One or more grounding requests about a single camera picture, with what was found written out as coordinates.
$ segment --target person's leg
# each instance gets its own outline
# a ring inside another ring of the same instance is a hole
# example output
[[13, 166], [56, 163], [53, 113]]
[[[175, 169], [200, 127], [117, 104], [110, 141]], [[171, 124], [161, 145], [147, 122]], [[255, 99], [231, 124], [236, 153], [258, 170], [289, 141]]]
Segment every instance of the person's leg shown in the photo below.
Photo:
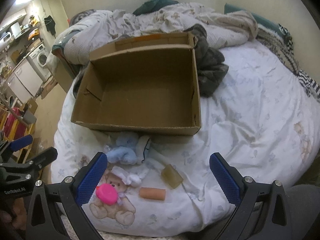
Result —
[[[285, 192], [291, 216], [292, 240], [319, 239], [320, 188], [297, 185]], [[213, 240], [227, 221], [228, 219], [224, 219], [197, 233], [188, 232], [186, 236], [189, 240]]]

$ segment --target washing machine door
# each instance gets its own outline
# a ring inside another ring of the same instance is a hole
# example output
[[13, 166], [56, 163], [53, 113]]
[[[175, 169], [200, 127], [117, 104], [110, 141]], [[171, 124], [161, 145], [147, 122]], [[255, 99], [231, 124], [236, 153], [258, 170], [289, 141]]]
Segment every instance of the washing machine door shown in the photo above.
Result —
[[47, 56], [44, 52], [40, 52], [39, 55], [38, 55], [38, 64], [40, 67], [44, 67], [45, 63], [47, 62]]

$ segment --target pink oval object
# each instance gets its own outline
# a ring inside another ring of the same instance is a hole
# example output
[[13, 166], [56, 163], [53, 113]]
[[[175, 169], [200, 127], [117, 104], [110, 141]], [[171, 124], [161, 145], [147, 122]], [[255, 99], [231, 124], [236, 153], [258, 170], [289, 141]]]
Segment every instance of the pink oval object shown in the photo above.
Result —
[[96, 187], [96, 196], [103, 203], [112, 206], [117, 203], [118, 193], [114, 187], [110, 184], [102, 184]]

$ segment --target teal pillow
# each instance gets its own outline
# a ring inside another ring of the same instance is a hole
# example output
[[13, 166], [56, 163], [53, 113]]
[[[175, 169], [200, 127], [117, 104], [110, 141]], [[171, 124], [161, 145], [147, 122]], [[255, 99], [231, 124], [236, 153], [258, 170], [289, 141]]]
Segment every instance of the teal pillow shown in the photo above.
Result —
[[[236, 11], [247, 11], [246, 9], [240, 8], [238, 6], [232, 5], [232, 4], [228, 4], [226, 3], [224, 6], [224, 13], [230, 13], [230, 12], [236, 12]], [[257, 15], [255, 13], [251, 13], [252, 16], [255, 18], [255, 20], [257, 21], [257, 23], [265, 26], [266, 28], [275, 31], [276, 33], [278, 33], [278, 35], [284, 39], [284, 35], [281, 32], [281, 30], [279, 29], [278, 25], [276, 23], [273, 23], [271, 21], [269, 21], [266, 18], [261, 17], [260, 15]]]

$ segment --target bolt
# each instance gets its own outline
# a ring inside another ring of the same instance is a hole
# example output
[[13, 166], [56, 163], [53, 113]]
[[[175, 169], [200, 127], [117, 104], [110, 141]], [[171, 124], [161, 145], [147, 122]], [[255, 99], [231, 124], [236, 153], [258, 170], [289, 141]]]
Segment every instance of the bolt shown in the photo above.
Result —
[[70, 182], [72, 182], [72, 180], [73, 180], [73, 178], [72, 178], [71, 176], [69, 176], [69, 177], [66, 177], [66, 178], [64, 179], [64, 182], [65, 182], [65, 183], [70, 183]]
[[42, 180], [37, 180], [37, 181], [36, 181], [36, 186], [37, 186], [37, 187], [41, 186], [41, 184], [42, 184]]
[[246, 182], [248, 182], [248, 183], [253, 182], [253, 178], [251, 178], [250, 176], [244, 177], [244, 180], [245, 180]]
[[276, 184], [278, 187], [281, 187], [281, 186], [282, 186], [282, 183], [281, 183], [281, 181], [279, 181], [279, 180], [275, 180], [275, 184]]

